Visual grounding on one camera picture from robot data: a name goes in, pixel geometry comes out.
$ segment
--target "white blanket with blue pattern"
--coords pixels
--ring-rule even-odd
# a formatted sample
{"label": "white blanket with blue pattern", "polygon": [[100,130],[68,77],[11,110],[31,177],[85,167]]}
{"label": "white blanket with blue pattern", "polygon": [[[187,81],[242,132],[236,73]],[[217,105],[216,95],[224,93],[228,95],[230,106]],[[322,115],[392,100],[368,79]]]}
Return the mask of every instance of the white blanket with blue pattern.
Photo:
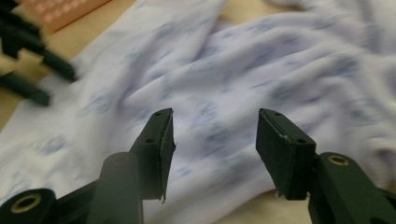
{"label": "white blanket with blue pattern", "polygon": [[87,184],[167,107],[177,151],[168,199],[145,202],[147,223],[211,223],[274,187],[254,146],[261,107],[287,115],[318,152],[391,183],[396,2],[274,2],[304,11],[214,32],[223,0],[138,1],[73,60],[79,81],[46,78],[52,106],[23,102],[1,132],[0,202]]}

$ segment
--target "orange object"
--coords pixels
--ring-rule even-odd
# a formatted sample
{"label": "orange object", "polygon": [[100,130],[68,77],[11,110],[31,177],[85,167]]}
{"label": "orange object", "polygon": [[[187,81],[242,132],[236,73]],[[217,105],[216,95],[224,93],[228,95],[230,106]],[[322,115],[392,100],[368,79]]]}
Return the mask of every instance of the orange object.
{"label": "orange object", "polygon": [[111,0],[19,0],[38,16],[44,25],[57,31]]}

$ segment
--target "crumpled cloth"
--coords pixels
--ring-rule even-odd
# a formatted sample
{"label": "crumpled cloth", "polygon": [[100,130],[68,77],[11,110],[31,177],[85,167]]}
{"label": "crumpled cloth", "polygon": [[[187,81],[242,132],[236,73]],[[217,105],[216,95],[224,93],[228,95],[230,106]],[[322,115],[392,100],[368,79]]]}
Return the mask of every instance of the crumpled cloth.
{"label": "crumpled cloth", "polygon": [[1,132],[0,201],[89,183],[167,107],[177,150],[167,201],[145,202],[147,223],[212,223],[273,189],[255,150],[263,107],[288,116],[318,153],[346,154],[379,187],[391,183],[396,2],[274,2],[304,11],[219,31],[223,0],[137,1],[73,60],[79,81],[46,78],[52,106],[21,103]]}

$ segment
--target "tabletop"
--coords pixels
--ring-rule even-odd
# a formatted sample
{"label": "tabletop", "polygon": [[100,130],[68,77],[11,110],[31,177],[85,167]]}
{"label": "tabletop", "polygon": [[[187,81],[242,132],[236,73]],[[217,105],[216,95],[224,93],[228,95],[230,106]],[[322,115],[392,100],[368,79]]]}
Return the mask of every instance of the tabletop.
{"label": "tabletop", "polygon": [[[49,49],[66,59],[72,59],[133,3],[134,0],[110,1],[56,33],[44,29],[43,37]],[[278,7],[264,0],[227,0],[220,18],[238,24],[290,10],[296,8]],[[17,8],[16,13],[29,21],[36,22],[34,16],[24,6]],[[34,83],[38,83],[50,73],[49,69],[38,65],[40,58],[34,54],[22,50],[20,56],[17,62],[5,55],[0,56],[2,72],[15,70]],[[6,125],[20,101],[20,97],[0,89],[0,130]],[[311,221],[307,212],[307,201],[287,202],[277,198],[274,191],[270,191],[243,204],[230,215],[216,222],[216,224],[234,223],[308,224]]]}

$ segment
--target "beige surface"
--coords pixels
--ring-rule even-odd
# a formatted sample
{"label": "beige surface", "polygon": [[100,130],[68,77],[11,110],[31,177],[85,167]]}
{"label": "beige surface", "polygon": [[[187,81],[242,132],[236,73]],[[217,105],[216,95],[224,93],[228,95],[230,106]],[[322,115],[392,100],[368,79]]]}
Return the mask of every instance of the beige surface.
{"label": "beige surface", "polygon": [[[132,0],[113,0],[55,34],[45,32],[49,48],[66,59],[71,59],[101,34],[133,2]],[[262,0],[228,0],[221,17],[228,21],[242,23],[284,10],[293,10],[293,8],[275,7]],[[34,20],[26,14],[25,8],[21,7],[17,11],[30,20]],[[38,62],[39,59],[28,52],[21,53],[21,60],[17,64],[6,57],[0,57],[0,67],[3,67],[3,70],[16,67],[17,71],[34,82],[38,82],[50,72],[38,66]],[[20,100],[0,89],[0,129],[6,124]],[[306,202],[286,202],[278,199],[273,192],[267,192],[217,222],[217,224],[234,223],[307,224],[311,222]]]}

